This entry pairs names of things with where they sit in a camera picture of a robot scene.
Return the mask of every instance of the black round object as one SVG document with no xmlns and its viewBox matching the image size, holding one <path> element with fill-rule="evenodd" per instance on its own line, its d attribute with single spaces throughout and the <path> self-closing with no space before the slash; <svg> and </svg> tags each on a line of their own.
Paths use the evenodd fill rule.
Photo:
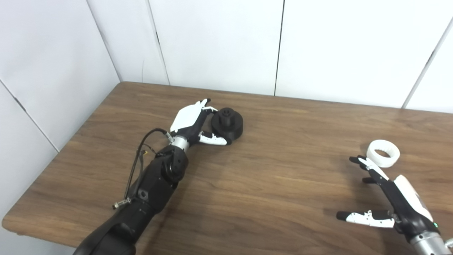
<svg viewBox="0 0 453 255">
<path fill-rule="evenodd" d="M 226 139 L 227 144 L 238 139 L 244 129 L 242 116 L 231 108 L 220 109 L 211 119 L 212 132 Z"/>
</svg>

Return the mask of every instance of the white ring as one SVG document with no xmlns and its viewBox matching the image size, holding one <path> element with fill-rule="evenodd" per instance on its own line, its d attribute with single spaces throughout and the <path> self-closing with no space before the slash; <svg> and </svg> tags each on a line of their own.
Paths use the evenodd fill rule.
<svg viewBox="0 0 453 255">
<path fill-rule="evenodd" d="M 376 150 L 387 153 L 390 157 L 377 154 Z M 398 147 L 386 140 L 374 140 L 368 146 L 366 157 L 371 159 L 378 167 L 391 167 L 400 157 Z"/>
</svg>

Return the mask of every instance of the wood grain surface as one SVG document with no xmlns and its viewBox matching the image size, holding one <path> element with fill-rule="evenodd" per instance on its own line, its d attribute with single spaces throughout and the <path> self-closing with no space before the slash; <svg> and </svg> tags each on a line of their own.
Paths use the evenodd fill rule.
<svg viewBox="0 0 453 255">
<path fill-rule="evenodd" d="M 137 254 L 414 254 L 392 229 L 335 218 L 338 210 L 391 209 L 348 160 L 375 139 L 400 148 L 387 175 L 405 175 L 442 236 L 453 237 L 451 114 L 143 83 L 111 92 L 14 205 L 4 228 L 78 246 L 113 215 L 143 135 L 169 129 L 180 108 L 203 98 L 240 112 L 244 133 L 230 146 L 189 150 L 186 176 Z M 165 140 L 155 134 L 148 143 L 158 149 Z"/>
</svg>

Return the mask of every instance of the white wall panel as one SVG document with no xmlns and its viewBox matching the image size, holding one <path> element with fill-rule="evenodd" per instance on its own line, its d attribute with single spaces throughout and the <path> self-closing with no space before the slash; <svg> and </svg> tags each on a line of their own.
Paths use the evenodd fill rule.
<svg viewBox="0 0 453 255">
<path fill-rule="evenodd" d="M 123 81 L 168 85 L 147 0 L 88 0 Z"/>
<path fill-rule="evenodd" d="M 450 0 L 286 0 L 276 95 L 400 108 Z"/>
<path fill-rule="evenodd" d="M 0 220 L 57 151 L 0 83 Z M 73 248 L 0 228 L 0 254 L 69 255 Z"/>
<path fill-rule="evenodd" d="M 451 29 L 406 108 L 453 113 L 453 32 Z"/>
<path fill-rule="evenodd" d="M 119 82 L 85 1 L 0 3 L 0 79 L 61 149 Z"/>
<path fill-rule="evenodd" d="M 171 85 L 274 94 L 283 0 L 150 0 Z"/>
</svg>

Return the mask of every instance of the black wire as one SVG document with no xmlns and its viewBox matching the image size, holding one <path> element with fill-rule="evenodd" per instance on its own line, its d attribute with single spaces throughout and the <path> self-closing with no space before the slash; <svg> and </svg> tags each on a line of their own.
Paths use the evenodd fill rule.
<svg viewBox="0 0 453 255">
<path fill-rule="evenodd" d="M 144 143 L 143 145 L 145 145 L 146 147 L 148 147 L 154 154 L 157 155 L 157 152 L 156 152 L 153 148 L 151 148 L 151 146 L 149 146 L 149 145 L 146 144 L 146 143 Z"/>
<path fill-rule="evenodd" d="M 124 193 L 124 199 L 127 198 L 127 193 L 129 193 L 130 182 L 132 181 L 132 177 L 133 177 L 133 175 L 134 175 L 135 166 L 136 166 L 137 160 L 138 160 L 138 158 L 139 158 L 139 156 L 140 156 L 141 148 L 143 147 L 143 144 L 145 143 L 146 138 L 148 138 L 148 136 L 149 136 L 150 134 L 152 134 L 152 133 L 154 133 L 154 132 L 156 132 L 156 131 L 159 131 L 159 132 L 163 133 L 164 135 L 167 133 L 167 131 L 165 131 L 165 130 L 163 130 L 163 129 L 161 129 L 161 128 L 155 128 L 155 129 L 149 131 L 149 132 L 143 137 L 143 139 L 141 140 L 140 145 L 139 145 L 138 148 L 137 148 L 137 153 L 136 153 L 136 155 L 135 155 L 134 163 L 132 164 L 132 168 L 131 168 L 131 170 L 130 170 L 129 179 L 127 180 L 126 191 L 125 191 L 125 193 Z"/>
<path fill-rule="evenodd" d="M 141 151 L 140 155 L 139 155 L 139 160 L 140 160 L 140 173 L 139 173 L 139 176 L 137 178 L 137 183 L 135 184 L 135 188 L 134 188 L 134 192 L 132 194 L 134 194 L 134 196 L 137 194 L 137 191 L 139 189 L 139 185 L 142 181 L 142 178 L 143 178 L 143 155 L 145 154 L 145 151 Z"/>
</svg>

